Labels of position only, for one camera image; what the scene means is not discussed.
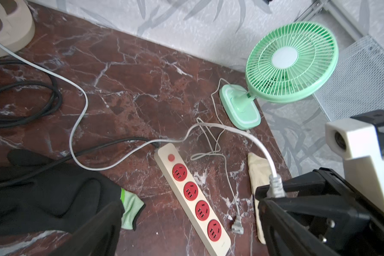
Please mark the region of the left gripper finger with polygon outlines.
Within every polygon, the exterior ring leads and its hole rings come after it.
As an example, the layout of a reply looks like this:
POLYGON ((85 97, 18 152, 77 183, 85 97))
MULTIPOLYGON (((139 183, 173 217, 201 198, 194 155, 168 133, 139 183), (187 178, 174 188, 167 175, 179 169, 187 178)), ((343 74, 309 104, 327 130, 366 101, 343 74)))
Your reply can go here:
POLYGON ((119 239, 123 213, 122 202, 109 203, 50 255, 113 256, 119 239))

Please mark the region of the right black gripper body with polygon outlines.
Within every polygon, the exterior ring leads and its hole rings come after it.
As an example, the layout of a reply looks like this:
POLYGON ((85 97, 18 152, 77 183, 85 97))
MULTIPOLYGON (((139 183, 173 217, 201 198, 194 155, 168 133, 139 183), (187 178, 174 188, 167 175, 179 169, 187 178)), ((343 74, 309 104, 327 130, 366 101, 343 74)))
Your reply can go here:
POLYGON ((271 256, 384 256, 384 213, 334 170, 320 168, 283 182, 296 197, 256 189, 271 256))

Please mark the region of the beige red power strip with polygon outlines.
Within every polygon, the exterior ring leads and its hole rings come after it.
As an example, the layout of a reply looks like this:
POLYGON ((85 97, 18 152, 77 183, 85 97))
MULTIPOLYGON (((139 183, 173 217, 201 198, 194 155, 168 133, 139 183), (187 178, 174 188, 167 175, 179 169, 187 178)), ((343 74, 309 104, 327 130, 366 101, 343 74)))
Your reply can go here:
POLYGON ((211 256, 225 256, 231 240, 174 144, 155 150, 154 159, 211 256))

